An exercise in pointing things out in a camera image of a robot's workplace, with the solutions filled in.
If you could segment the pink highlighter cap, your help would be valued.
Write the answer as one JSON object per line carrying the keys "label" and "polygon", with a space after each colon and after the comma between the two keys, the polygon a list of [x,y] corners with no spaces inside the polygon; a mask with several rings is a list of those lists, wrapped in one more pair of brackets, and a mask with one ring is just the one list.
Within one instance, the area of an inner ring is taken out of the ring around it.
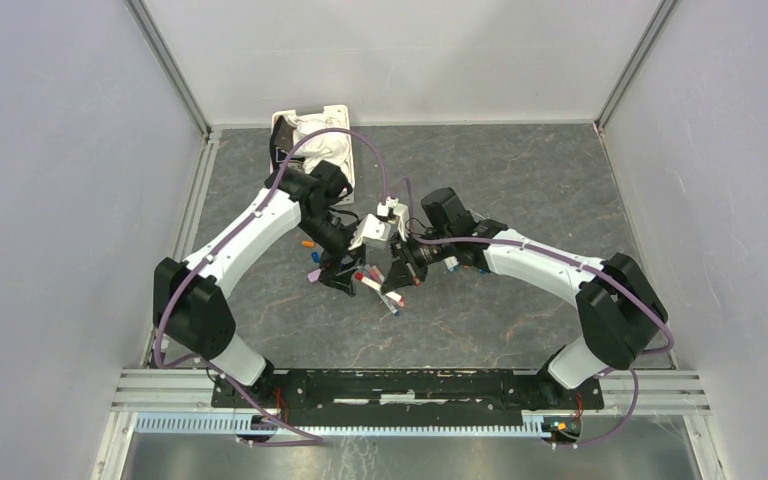
{"label": "pink highlighter cap", "polygon": [[310,273],[307,275],[307,279],[308,279],[308,281],[309,281],[310,283],[316,283],[316,282],[318,282],[318,281],[319,281],[319,278],[320,278],[320,275],[321,275],[321,273],[322,273],[322,271],[321,271],[320,269],[316,269],[316,270],[313,270],[313,271],[311,271],[311,272],[310,272]]}

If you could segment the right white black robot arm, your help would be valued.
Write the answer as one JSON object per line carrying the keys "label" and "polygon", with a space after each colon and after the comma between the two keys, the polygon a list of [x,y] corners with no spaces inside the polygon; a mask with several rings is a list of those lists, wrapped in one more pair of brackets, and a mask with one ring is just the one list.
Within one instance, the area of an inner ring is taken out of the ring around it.
{"label": "right white black robot arm", "polygon": [[577,311],[580,336],[541,368],[537,392],[545,405],[562,408],[586,380],[627,370],[639,356],[673,347],[668,313],[630,256],[601,259],[534,241],[503,222],[477,218],[450,187],[426,195],[421,207],[429,226],[419,235],[409,228],[408,205],[388,197],[376,207],[376,219],[396,229],[383,290],[416,286],[430,265],[444,263],[523,281]]}

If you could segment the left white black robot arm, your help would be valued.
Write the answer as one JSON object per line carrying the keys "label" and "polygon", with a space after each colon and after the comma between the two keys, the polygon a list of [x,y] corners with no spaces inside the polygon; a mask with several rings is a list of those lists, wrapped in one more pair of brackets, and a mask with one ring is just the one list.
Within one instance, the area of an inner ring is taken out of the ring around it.
{"label": "left white black robot arm", "polygon": [[315,281],[354,295],[365,249],[350,247],[357,221],[344,223],[334,205],[349,194],[342,170],[321,163],[309,173],[273,172],[253,203],[214,240],[182,261],[163,259],[154,271],[154,325],[171,340],[237,381],[250,407],[274,394],[273,365],[237,332],[227,301],[249,268],[284,234],[300,228],[321,247]]}

